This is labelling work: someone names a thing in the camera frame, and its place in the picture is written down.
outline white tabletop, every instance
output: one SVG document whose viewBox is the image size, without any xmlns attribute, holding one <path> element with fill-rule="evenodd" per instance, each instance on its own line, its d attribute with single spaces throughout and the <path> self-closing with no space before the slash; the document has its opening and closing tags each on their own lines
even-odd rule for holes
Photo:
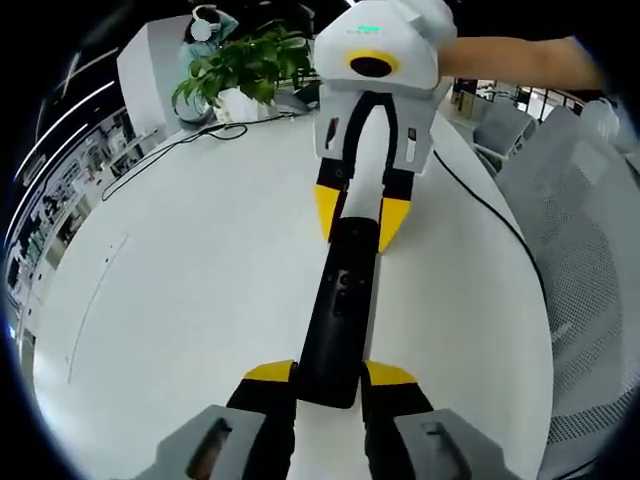
<svg viewBox="0 0 640 480">
<path fill-rule="evenodd" d="M 246 371 L 299 358 L 327 252 L 312 121 L 177 147 L 75 236 L 43 306 L 34 379 L 45 418 L 92 477 L 134 476 Z M 455 130 L 437 116 L 432 132 L 449 166 L 515 224 Z M 375 151 L 383 137 L 367 127 L 361 145 Z M 371 358 L 413 373 L 436 408 L 535 478 L 552 400 L 540 287 L 513 235 L 433 158 L 381 258 L 376 308 Z M 364 440 L 357 406 L 298 410 L 289 478 L 370 478 L 364 451 L 352 454 Z"/>
</svg>

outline potted plant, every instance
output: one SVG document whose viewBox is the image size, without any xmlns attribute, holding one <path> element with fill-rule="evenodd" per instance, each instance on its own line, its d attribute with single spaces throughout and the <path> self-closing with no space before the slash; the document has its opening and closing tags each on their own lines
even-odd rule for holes
<svg viewBox="0 0 640 480">
<path fill-rule="evenodd" d="M 312 71 L 307 41 L 300 32 L 277 25 L 257 38 L 230 42 L 211 56 L 195 59 L 172 103 L 175 108 L 181 97 L 189 103 L 199 96 L 222 121 L 259 120 L 269 115 L 279 88 L 297 89 Z"/>
</svg>

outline white pot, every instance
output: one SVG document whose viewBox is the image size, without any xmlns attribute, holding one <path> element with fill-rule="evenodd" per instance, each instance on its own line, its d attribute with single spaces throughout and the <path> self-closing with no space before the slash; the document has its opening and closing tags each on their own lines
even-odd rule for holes
<svg viewBox="0 0 640 480">
<path fill-rule="evenodd" d="M 274 114 L 273 106 L 264 105 L 247 97 L 239 88 L 229 88 L 218 94 L 219 107 L 213 107 L 222 123 L 255 122 Z"/>
</svg>

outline green leaves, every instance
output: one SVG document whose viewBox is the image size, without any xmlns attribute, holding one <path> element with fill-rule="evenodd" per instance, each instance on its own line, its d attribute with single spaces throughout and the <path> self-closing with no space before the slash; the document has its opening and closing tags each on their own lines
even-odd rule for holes
<svg viewBox="0 0 640 480">
<path fill-rule="evenodd" d="M 191 78 L 181 82 L 171 97 L 174 108 L 180 97 L 189 102 L 194 95 L 218 106 L 220 92 L 236 87 L 249 98 L 269 104 L 280 81 L 291 80 L 297 89 L 312 67 L 301 33 L 276 24 L 259 38 L 245 37 L 209 57 L 195 59 L 189 73 Z"/>
</svg>

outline wall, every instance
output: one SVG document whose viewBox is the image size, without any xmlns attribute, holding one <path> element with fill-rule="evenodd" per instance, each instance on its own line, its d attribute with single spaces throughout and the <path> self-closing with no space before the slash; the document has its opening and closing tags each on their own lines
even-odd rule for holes
<svg viewBox="0 0 640 480">
<path fill-rule="evenodd" d="M 178 52 L 189 15 L 149 22 L 118 56 L 120 88 L 136 135 L 180 129 L 171 94 L 182 80 Z"/>
</svg>

